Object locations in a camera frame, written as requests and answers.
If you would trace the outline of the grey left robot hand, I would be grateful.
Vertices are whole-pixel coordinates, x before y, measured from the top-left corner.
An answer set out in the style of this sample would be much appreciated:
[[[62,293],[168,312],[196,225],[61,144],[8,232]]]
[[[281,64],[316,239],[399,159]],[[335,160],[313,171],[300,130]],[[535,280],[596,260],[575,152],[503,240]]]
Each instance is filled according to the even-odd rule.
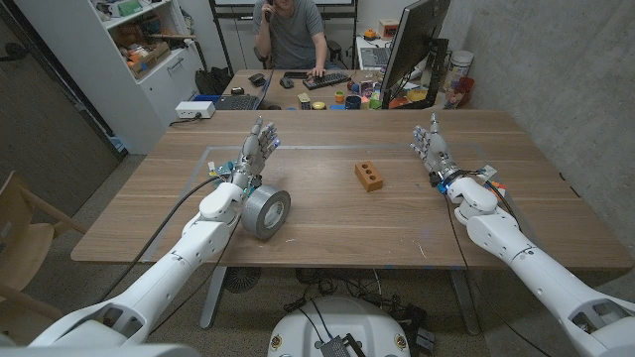
[[[246,188],[251,180],[261,174],[267,159],[279,146],[280,139],[277,136],[275,124],[270,122],[264,125],[263,117],[258,116],[243,143],[230,181],[241,188]]]

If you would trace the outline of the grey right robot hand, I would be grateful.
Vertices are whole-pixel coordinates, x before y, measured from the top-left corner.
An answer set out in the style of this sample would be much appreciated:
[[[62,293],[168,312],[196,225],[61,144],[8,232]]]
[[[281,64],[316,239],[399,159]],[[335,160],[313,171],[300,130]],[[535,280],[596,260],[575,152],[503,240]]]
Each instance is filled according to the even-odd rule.
[[[413,135],[416,141],[410,146],[429,171],[431,186],[445,191],[451,182],[461,175],[461,172],[453,160],[447,142],[440,133],[440,121],[437,114],[432,113],[429,130],[416,126]]]

